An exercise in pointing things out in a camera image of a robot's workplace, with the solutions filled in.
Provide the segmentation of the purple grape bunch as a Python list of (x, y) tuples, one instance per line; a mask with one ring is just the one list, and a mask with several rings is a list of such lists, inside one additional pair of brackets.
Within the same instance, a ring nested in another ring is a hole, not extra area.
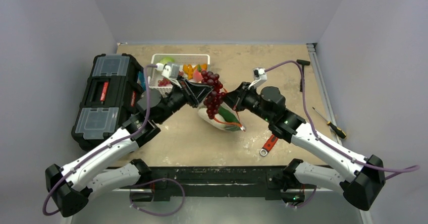
[(220, 93), (214, 83), (195, 83), (179, 76), (168, 93), (151, 89), (150, 118), (163, 123), (183, 106), (199, 107)]

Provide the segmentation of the white radish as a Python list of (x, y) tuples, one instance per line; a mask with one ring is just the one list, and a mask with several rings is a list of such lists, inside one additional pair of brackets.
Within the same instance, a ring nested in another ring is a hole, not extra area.
[(237, 126), (232, 123), (223, 122), (224, 119), (219, 114), (216, 115), (216, 119), (222, 123), (217, 122), (215, 119), (210, 119), (206, 112), (206, 108), (204, 107), (200, 107), (197, 113), (204, 121), (206, 121), (207, 123), (211, 124), (212, 126), (214, 126), (219, 130), (223, 130), (227, 132), (236, 132), (241, 130), (240, 126)]

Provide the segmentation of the green cucumber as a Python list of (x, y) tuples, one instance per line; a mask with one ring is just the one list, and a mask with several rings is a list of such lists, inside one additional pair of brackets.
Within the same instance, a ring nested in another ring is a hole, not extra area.
[(228, 108), (220, 106), (218, 109), (218, 114), (224, 119), (223, 122), (240, 123), (237, 116), (232, 113)]

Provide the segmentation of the clear zip top bag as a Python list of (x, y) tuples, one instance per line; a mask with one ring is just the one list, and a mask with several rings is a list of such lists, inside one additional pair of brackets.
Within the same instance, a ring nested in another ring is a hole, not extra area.
[(214, 86), (213, 91), (198, 107), (198, 115), (220, 130), (229, 132), (245, 131), (239, 114), (224, 103), (226, 93), (227, 90), (223, 87)]

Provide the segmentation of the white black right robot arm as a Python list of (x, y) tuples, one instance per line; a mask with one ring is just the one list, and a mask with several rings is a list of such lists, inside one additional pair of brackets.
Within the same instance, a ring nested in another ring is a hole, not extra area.
[(284, 188), (310, 184), (336, 191), (354, 207), (368, 211), (385, 185), (383, 161), (375, 155), (365, 157), (323, 139), (304, 118), (288, 110), (285, 97), (277, 87), (268, 86), (257, 93), (248, 82), (226, 93), (224, 102), (233, 110), (249, 110), (267, 121), (278, 139), (303, 148), (328, 166), (315, 166), (293, 159), (283, 170)]

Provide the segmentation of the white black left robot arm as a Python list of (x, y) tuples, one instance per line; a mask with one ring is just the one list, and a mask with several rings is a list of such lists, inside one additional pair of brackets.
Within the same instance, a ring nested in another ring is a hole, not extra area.
[(112, 171), (107, 168), (151, 141), (161, 131), (158, 125), (184, 105), (197, 108), (214, 90), (212, 85), (190, 82), (181, 76), (167, 95), (155, 89), (146, 90), (136, 104), (137, 113), (103, 143), (69, 164), (53, 164), (45, 170), (48, 196), (43, 214), (70, 217), (105, 192), (122, 187), (151, 187), (166, 181), (167, 178), (153, 179), (151, 169), (141, 159)]

